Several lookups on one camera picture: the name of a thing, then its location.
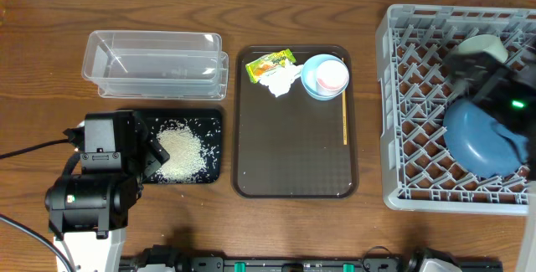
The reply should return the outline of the white rice pile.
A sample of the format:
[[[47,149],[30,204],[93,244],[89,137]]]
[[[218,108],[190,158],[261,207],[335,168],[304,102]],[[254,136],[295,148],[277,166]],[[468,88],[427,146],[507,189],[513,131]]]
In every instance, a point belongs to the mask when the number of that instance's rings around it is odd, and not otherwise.
[[[156,138],[170,159],[156,172],[159,184],[207,184],[219,178],[221,121],[215,117],[175,118],[160,125]]]

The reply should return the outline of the mint green bowl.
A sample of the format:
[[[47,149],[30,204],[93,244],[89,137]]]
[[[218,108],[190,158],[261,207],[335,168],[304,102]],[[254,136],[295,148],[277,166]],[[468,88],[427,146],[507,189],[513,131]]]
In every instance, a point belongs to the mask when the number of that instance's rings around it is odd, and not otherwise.
[[[495,35],[481,34],[468,38],[461,42],[454,54],[490,54],[500,63],[505,63],[508,59],[508,51],[502,43],[502,40]]]

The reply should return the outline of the dark blue plate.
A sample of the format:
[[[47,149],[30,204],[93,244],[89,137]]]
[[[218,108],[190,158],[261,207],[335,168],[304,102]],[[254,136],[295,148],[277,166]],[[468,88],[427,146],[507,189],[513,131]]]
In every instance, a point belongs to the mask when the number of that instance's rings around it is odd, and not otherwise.
[[[528,162],[528,139],[511,132],[467,99],[449,106],[443,126],[451,156],[479,177],[506,177]]]

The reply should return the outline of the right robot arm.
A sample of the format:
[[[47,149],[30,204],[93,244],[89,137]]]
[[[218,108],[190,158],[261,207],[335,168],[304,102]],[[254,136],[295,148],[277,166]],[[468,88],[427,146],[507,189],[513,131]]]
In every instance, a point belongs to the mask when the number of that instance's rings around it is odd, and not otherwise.
[[[514,134],[528,139],[529,210],[517,271],[535,270],[535,65],[513,70],[485,52],[451,54],[444,60],[465,102]]]

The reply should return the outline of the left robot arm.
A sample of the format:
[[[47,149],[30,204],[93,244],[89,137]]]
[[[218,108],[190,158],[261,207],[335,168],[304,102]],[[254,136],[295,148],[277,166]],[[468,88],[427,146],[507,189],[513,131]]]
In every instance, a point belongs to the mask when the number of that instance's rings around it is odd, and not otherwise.
[[[134,110],[89,113],[64,134],[77,151],[45,195],[58,269],[117,271],[128,211],[170,156]]]

